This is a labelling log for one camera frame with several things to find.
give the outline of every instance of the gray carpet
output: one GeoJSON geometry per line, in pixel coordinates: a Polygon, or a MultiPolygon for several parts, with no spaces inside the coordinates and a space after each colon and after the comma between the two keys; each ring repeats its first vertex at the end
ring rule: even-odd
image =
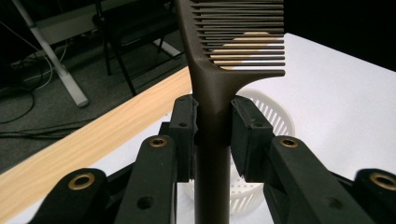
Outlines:
{"type": "MultiPolygon", "coordinates": [[[[183,50],[178,32],[168,35],[165,41],[176,49],[183,50]]],[[[169,60],[169,55],[163,51],[157,53],[156,49],[156,46],[148,44],[123,55],[138,93],[171,76],[186,65],[184,55],[169,60]]],[[[45,62],[41,66],[32,65],[27,69],[28,72],[23,71],[21,76],[24,78],[36,76],[40,73],[37,67],[45,66],[43,64],[45,62]]],[[[106,74],[102,42],[97,33],[70,41],[63,64],[82,88],[90,104],[84,108],[76,107],[61,80],[54,73],[47,86],[33,91],[35,105],[29,113],[10,123],[0,124],[0,174],[55,143],[63,135],[73,132],[76,128],[132,98],[115,59],[111,62],[113,75],[106,74]],[[21,133],[23,130],[32,131],[24,132],[29,134],[21,137],[24,134],[21,133]],[[46,131],[45,134],[37,135],[32,139],[31,133],[44,131],[46,131]],[[56,139],[37,139],[39,137],[56,139]]],[[[30,80],[30,82],[37,81],[38,78],[30,80]]],[[[0,97],[0,121],[17,117],[27,111],[31,103],[32,98],[29,93],[21,96],[14,94],[7,99],[0,97]]]]}

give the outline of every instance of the chair seat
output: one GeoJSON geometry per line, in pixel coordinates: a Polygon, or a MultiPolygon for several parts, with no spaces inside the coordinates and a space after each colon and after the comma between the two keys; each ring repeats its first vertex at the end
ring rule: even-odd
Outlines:
{"type": "Polygon", "coordinates": [[[134,48],[177,30],[177,17],[153,1],[135,1],[104,12],[105,25],[110,39],[122,49],[134,48]]]}

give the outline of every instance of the white tabletop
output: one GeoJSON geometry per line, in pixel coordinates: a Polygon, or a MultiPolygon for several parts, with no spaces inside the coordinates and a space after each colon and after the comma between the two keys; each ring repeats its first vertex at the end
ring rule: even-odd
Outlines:
{"type": "MultiPolygon", "coordinates": [[[[396,174],[396,73],[285,35],[286,75],[254,82],[246,89],[267,94],[290,113],[296,134],[331,171],[353,179],[362,168],[396,174]]],[[[162,121],[126,142],[92,167],[113,174],[133,162],[140,143],[157,134],[162,121]]],[[[193,223],[193,201],[178,190],[177,223],[193,223]]],[[[26,223],[37,202],[8,223],[26,223]]],[[[272,223],[266,203],[231,223],[272,223]]]]}

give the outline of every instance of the black chair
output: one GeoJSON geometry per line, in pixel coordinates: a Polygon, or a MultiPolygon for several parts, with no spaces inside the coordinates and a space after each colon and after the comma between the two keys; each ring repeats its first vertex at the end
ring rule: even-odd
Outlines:
{"type": "Polygon", "coordinates": [[[111,75],[107,48],[110,43],[126,82],[132,94],[136,95],[121,54],[157,39],[161,39],[160,51],[163,38],[178,28],[176,14],[172,12],[173,4],[165,8],[163,0],[136,0],[105,11],[102,10],[101,0],[95,0],[95,5],[97,14],[92,21],[103,34],[107,73],[111,75]]]}

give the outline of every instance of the basket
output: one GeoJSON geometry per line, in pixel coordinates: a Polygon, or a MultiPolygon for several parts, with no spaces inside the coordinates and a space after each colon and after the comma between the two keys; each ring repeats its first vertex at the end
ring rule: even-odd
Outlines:
{"type": "MultiPolygon", "coordinates": [[[[274,126],[275,135],[294,136],[294,125],[289,113],[276,101],[256,90],[241,90],[237,93],[250,99],[274,126]]],[[[187,195],[194,199],[194,181],[183,185],[187,195]]],[[[230,214],[243,214],[258,207],[264,201],[263,183],[247,183],[240,177],[231,158],[230,169],[230,214]]]]}

